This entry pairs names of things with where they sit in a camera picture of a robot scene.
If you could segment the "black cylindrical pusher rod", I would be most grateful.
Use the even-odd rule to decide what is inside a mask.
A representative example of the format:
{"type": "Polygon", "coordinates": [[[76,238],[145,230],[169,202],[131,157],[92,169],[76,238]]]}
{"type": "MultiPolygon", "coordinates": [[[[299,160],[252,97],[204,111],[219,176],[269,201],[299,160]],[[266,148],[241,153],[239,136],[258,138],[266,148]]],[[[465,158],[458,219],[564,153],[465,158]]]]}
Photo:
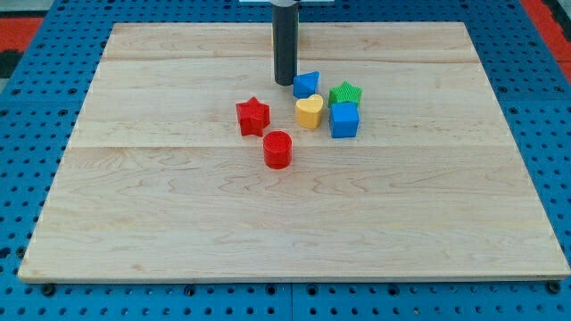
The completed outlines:
{"type": "Polygon", "coordinates": [[[272,0],[271,4],[274,78],[280,86],[291,86],[297,74],[299,2],[272,0]]]}

